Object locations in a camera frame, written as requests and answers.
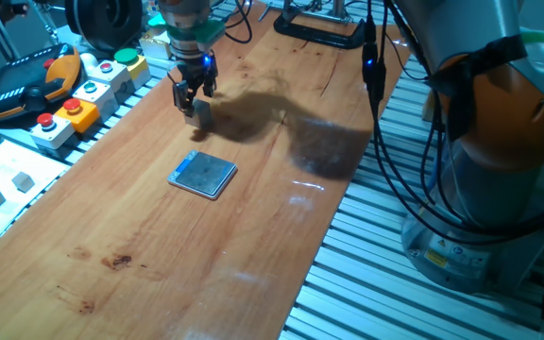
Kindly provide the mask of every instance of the black cable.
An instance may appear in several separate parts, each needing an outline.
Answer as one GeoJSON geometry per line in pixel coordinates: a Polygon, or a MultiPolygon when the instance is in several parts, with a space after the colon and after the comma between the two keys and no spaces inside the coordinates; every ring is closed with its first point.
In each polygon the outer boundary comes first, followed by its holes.
{"type": "MultiPolygon", "coordinates": [[[[390,42],[392,42],[392,38],[390,38],[390,36],[387,34],[387,32],[385,32],[385,38],[387,38],[390,42]]],[[[426,76],[425,77],[416,77],[416,76],[412,76],[410,73],[408,73],[408,70],[406,70],[406,68],[404,66],[404,63],[402,62],[402,58],[400,57],[400,53],[398,52],[398,48],[394,45],[393,42],[392,42],[392,47],[394,47],[394,51],[396,51],[396,57],[398,57],[400,67],[402,68],[402,71],[404,71],[404,74],[406,74],[412,80],[424,81],[424,80],[428,79],[426,76]]]]}
{"type": "MultiPolygon", "coordinates": [[[[373,144],[375,145],[376,154],[379,155],[379,152],[380,152],[379,146],[383,144],[382,132],[379,127],[379,103],[376,103],[373,100],[371,91],[368,92],[368,100],[373,111],[373,122],[375,124],[375,128],[373,130],[373,144]]],[[[394,185],[392,179],[387,175],[387,172],[385,171],[385,166],[383,165],[382,158],[379,156],[376,158],[377,158],[377,163],[379,165],[379,168],[382,171],[383,177],[385,178],[385,180],[387,180],[387,184],[392,189],[392,192],[394,192],[394,195],[396,195],[396,198],[400,201],[400,203],[404,206],[404,208],[408,211],[408,213],[410,213],[419,223],[421,223],[425,228],[427,228],[431,232],[435,233],[436,235],[446,240],[455,242],[457,244],[468,245],[468,246],[491,246],[491,245],[496,245],[496,244],[510,241],[509,239],[498,239],[498,240],[472,242],[472,241],[467,241],[467,240],[451,237],[445,234],[444,232],[432,227],[427,221],[425,221],[425,219],[423,219],[423,217],[421,217],[417,212],[413,210],[413,208],[411,208],[411,206],[408,204],[408,202],[406,202],[404,197],[402,197],[402,195],[398,192],[398,189],[394,185]]]]}
{"type": "MultiPolygon", "coordinates": [[[[383,35],[386,34],[386,25],[383,28],[382,33],[383,33],[383,35]]],[[[409,40],[411,42],[415,42],[414,37],[411,37],[411,39],[407,38],[407,40],[409,40]]],[[[414,48],[415,48],[416,51],[420,51],[420,47],[414,46],[414,48]]],[[[369,89],[369,101],[371,102],[371,106],[375,107],[375,104],[377,104],[377,106],[378,106],[379,103],[376,103],[375,100],[371,99],[373,96],[370,93],[371,87],[369,87],[368,84],[367,84],[367,88],[369,89]]],[[[481,234],[481,235],[484,235],[484,236],[505,237],[505,238],[501,238],[499,240],[482,242],[482,243],[475,243],[475,245],[482,245],[482,244],[489,245],[489,244],[497,244],[497,243],[507,242],[507,241],[511,241],[511,240],[517,239],[519,237],[522,237],[522,236],[525,236],[525,235],[531,234],[533,232],[537,232],[539,230],[544,229],[544,219],[543,219],[544,218],[544,213],[542,213],[539,216],[536,216],[534,218],[531,218],[531,219],[529,219],[529,220],[527,220],[525,222],[522,222],[522,223],[519,223],[519,224],[516,224],[516,225],[512,225],[512,226],[508,226],[507,228],[502,227],[502,228],[497,228],[497,229],[491,229],[491,230],[486,229],[484,231],[480,231],[480,230],[478,230],[478,226],[472,225],[468,221],[462,221],[462,224],[455,224],[453,221],[450,221],[444,215],[441,215],[440,213],[436,212],[434,209],[430,208],[425,202],[423,202],[420,199],[420,197],[418,197],[417,194],[415,194],[413,192],[413,190],[410,188],[408,183],[406,183],[406,181],[400,175],[400,172],[396,168],[395,164],[391,161],[391,158],[389,157],[389,155],[387,153],[387,149],[385,148],[385,145],[384,145],[384,142],[383,142],[383,137],[381,136],[381,129],[379,128],[379,125],[378,125],[378,118],[377,117],[374,117],[374,118],[375,118],[375,129],[376,129],[376,131],[377,130],[379,131],[379,137],[375,137],[375,138],[378,138],[377,144],[381,145],[381,148],[382,148],[383,154],[385,156],[385,159],[386,159],[387,163],[390,165],[390,168],[392,169],[392,171],[396,175],[397,179],[400,181],[400,183],[406,189],[406,191],[409,193],[409,195],[411,195],[417,201],[417,203],[419,205],[421,205],[423,208],[428,210],[431,214],[433,214],[435,217],[439,218],[443,222],[447,223],[448,225],[450,225],[450,226],[452,226],[452,227],[454,227],[456,229],[462,230],[464,232],[472,233],[472,234],[481,234]]],[[[381,163],[381,157],[379,155],[380,154],[378,152],[378,161],[380,161],[380,166],[383,167],[383,164],[381,163]]],[[[394,190],[395,187],[393,186],[393,183],[391,182],[391,178],[389,178],[387,176],[387,174],[384,171],[384,168],[382,168],[382,172],[385,174],[385,179],[388,181],[388,183],[390,183],[390,187],[393,188],[394,193],[399,198],[401,198],[400,201],[402,202],[402,204],[405,204],[406,202],[403,200],[400,193],[398,193],[398,191],[394,190]]],[[[424,221],[422,221],[422,218],[420,218],[420,216],[417,213],[413,212],[412,209],[410,209],[410,207],[408,205],[405,204],[405,207],[407,207],[407,210],[409,210],[410,213],[412,213],[417,219],[419,219],[419,221],[422,222],[426,228],[428,228],[428,229],[430,229],[430,230],[437,233],[437,230],[432,228],[429,224],[424,223],[424,221]]],[[[474,245],[474,243],[466,243],[464,241],[458,241],[458,242],[461,242],[463,244],[474,245]]]]}
{"type": "MultiPolygon", "coordinates": [[[[249,8],[251,8],[251,5],[253,4],[253,1],[254,0],[248,0],[249,1],[249,8]]],[[[232,37],[228,32],[226,32],[226,36],[228,38],[230,38],[232,41],[236,42],[236,43],[242,43],[242,44],[247,44],[247,43],[251,43],[251,40],[253,39],[253,30],[251,30],[251,24],[249,23],[249,20],[247,18],[247,15],[245,14],[245,11],[243,10],[243,7],[241,7],[240,3],[239,3],[239,0],[236,0],[236,6],[238,6],[238,10],[241,12],[241,15],[243,16],[243,20],[245,21],[245,25],[246,25],[246,29],[248,31],[248,38],[244,41],[241,41],[241,40],[238,40],[234,37],[232,37]]]]}
{"type": "MultiPolygon", "coordinates": [[[[239,7],[239,9],[244,9],[245,8],[245,1],[248,1],[249,2],[249,5],[246,7],[246,13],[245,15],[248,16],[249,13],[251,12],[251,7],[253,6],[253,1],[254,0],[244,0],[243,1],[243,4],[239,7]]],[[[238,25],[242,24],[244,21],[245,21],[245,16],[242,16],[241,17],[241,20],[237,21],[236,23],[232,24],[232,25],[227,25],[226,26],[226,29],[228,28],[233,28],[233,27],[237,27],[238,25]]]]}
{"type": "Polygon", "coordinates": [[[423,149],[423,157],[421,157],[421,168],[420,168],[420,180],[421,180],[421,187],[423,188],[423,194],[427,197],[427,200],[430,201],[430,203],[435,205],[435,201],[432,198],[432,195],[430,194],[430,190],[427,187],[427,181],[425,180],[425,166],[427,165],[427,156],[430,153],[430,148],[432,147],[432,140],[434,139],[434,125],[430,128],[430,133],[427,136],[427,141],[425,142],[425,148],[423,149]]]}

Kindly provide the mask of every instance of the wooden table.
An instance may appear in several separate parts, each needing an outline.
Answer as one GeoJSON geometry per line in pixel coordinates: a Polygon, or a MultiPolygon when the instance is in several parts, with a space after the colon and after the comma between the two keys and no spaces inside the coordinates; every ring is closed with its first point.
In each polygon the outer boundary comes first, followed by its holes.
{"type": "Polygon", "coordinates": [[[214,132],[164,79],[0,240],[0,339],[278,337],[372,118],[360,49],[281,36],[277,15],[215,47],[214,132]],[[217,201],[166,181],[193,149],[238,166],[217,201]]]}

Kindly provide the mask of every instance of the metal plate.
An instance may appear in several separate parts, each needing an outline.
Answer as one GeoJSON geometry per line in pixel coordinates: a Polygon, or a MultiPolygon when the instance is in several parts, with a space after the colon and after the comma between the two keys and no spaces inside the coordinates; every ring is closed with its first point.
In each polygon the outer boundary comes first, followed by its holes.
{"type": "Polygon", "coordinates": [[[198,151],[191,151],[167,179],[169,183],[210,199],[217,199],[236,165],[198,151]]]}

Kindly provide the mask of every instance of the label sticker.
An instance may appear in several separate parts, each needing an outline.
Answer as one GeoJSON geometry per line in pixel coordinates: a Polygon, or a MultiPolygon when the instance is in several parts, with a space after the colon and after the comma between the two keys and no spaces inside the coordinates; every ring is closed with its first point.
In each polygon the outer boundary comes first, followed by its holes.
{"type": "Polygon", "coordinates": [[[433,264],[451,273],[476,279],[485,272],[489,257],[488,252],[471,250],[438,235],[432,237],[425,252],[425,258],[433,264]]]}

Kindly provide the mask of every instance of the dark stain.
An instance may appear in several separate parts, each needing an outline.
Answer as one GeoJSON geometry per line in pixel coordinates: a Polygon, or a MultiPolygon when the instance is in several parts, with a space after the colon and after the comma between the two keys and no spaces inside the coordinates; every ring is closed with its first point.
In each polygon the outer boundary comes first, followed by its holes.
{"type": "Polygon", "coordinates": [[[211,136],[211,133],[209,133],[207,129],[196,128],[195,130],[193,130],[193,135],[190,136],[190,140],[193,142],[200,143],[200,142],[207,141],[210,136],[211,136]]]}
{"type": "Polygon", "coordinates": [[[93,301],[81,301],[81,309],[79,312],[82,315],[90,315],[94,312],[95,303],[93,301]]]}
{"type": "MultiPolygon", "coordinates": [[[[322,93],[334,72],[333,67],[322,93]]],[[[346,128],[320,119],[287,97],[285,93],[289,87],[283,83],[281,76],[258,76],[254,81],[262,79],[276,83],[273,91],[252,92],[249,90],[250,84],[247,84],[237,97],[225,97],[221,92],[216,94],[216,100],[212,102],[215,119],[213,133],[227,140],[252,143],[268,136],[273,128],[288,128],[289,154],[293,165],[327,179],[350,178],[364,152],[370,128],[346,128]]],[[[275,139],[271,138],[267,143],[274,146],[275,139]]]]}
{"type": "Polygon", "coordinates": [[[107,266],[110,269],[113,270],[121,270],[123,268],[128,267],[128,264],[131,262],[131,256],[129,255],[117,255],[114,260],[109,260],[107,258],[104,258],[100,260],[100,262],[107,266]]]}
{"type": "Polygon", "coordinates": [[[67,256],[76,260],[87,261],[92,257],[92,252],[81,246],[76,246],[71,254],[67,256]]]}

